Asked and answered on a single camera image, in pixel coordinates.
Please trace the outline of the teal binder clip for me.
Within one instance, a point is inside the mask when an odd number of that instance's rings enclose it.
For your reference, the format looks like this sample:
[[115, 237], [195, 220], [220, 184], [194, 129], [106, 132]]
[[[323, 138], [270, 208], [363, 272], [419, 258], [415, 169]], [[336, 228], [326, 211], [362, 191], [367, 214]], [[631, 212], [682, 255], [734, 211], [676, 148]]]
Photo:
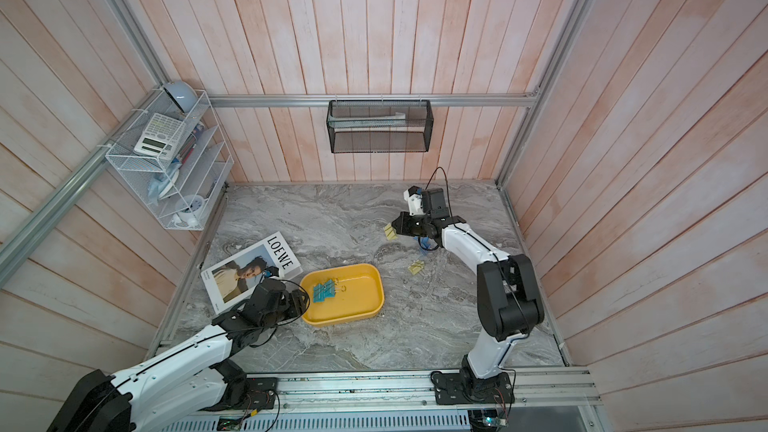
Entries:
[[318, 283], [313, 287], [313, 301], [315, 303], [324, 302], [327, 298], [328, 286], [325, 283]]
[[329, 279], [324, 283], [328, 286], [326, 300], [334, 298], [339, 293], [343, 293], [347, 290], [347, 287], [338, 279]]

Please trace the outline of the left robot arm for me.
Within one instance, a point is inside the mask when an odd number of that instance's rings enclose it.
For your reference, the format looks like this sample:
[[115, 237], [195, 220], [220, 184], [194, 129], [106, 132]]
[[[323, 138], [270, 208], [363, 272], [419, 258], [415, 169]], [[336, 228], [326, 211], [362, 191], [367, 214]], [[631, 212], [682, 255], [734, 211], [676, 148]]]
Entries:
[[159, 431], [198, 411], [271, 408], [275, 379], [251, 379], [233, 358], [302, 317], [310, 299], [293, 281], [266, 278], [186, 341], [133, 367], [83, 376], [49, 428]]

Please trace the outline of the yellow binder clip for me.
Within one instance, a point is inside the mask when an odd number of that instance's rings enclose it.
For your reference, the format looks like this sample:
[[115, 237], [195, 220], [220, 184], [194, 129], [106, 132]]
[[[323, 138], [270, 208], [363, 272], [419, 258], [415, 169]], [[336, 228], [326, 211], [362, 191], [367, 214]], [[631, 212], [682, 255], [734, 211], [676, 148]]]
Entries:
[[387, 224], [384, 227], [384, 232], [385, 232], [386, 239], [388, 241], [392, 241], [392, 240], [395, 240], [397, 238], [397, 232], [396, 232], [395, 228], [392, 226], [392, 224]]
[[408, 270], [412, 275], [419, 274], [425, 267], [425, 262], [422, 260], [414, 261], [409, 267]]

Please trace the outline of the yellow plastic storage box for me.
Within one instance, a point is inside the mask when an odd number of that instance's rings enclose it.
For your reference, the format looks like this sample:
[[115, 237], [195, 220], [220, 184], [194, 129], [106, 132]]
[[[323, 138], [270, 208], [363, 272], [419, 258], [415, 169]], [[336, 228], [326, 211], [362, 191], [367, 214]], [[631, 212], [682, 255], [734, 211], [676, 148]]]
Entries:
[[[338, 279], [347, 290], [334, 298], [315, 303], [313, 287], [329, 279]], [[301, 280], [300, 285], [310, 295], [309, 309], [302, 319], [313, 327], [368, 319], [376, 316], [385, 303], [380, 272], [367, 263], [311, 272]]]

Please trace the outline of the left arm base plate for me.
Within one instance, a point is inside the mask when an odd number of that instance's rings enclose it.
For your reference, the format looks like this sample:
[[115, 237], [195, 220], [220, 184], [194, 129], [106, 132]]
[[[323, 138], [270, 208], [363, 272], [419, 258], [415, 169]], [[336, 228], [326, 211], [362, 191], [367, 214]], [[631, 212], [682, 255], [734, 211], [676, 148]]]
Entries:
[[222, 398], [206, 411], [271, 410], [276, 402], [277, 385], [276, 377], [236, 379], [226, 386]]

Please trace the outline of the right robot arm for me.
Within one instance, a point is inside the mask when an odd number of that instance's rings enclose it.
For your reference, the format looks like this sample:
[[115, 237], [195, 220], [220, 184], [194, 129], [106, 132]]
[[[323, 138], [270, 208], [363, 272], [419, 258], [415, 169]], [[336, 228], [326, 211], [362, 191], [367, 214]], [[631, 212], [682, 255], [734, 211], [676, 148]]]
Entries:
[[434, 219], [403, 212], [389, 228], [398, 235], [434, 241], [475, 272], [482, 330], [467, 354], [466, 366], [474, 379], [490, 379], [503, 372], [515, 344], [528, 338], [545, 318], [530, 258], [502, 251], [458, 216]]

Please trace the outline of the blue binder clip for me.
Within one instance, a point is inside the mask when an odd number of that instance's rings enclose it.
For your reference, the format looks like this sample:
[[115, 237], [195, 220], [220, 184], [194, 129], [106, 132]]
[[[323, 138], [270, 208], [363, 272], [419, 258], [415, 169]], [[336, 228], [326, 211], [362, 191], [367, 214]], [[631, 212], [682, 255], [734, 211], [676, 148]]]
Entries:
[[428, 237], [418, 237], [417, 241], [418, 241], [419, 247], [424, 252], [435, 251], [439, 248], [439, 244]]

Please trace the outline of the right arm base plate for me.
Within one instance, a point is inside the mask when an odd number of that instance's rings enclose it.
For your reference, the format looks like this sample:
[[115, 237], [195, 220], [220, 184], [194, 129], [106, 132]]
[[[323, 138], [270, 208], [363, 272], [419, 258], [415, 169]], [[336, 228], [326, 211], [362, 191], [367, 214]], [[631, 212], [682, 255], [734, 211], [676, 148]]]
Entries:
[[470, 369], [461, 369], [455, 373], [433, 371], [430, 373], [430, 381], [438, 405], [515, 403], [512, 382], [505, 372], [479, 379]]

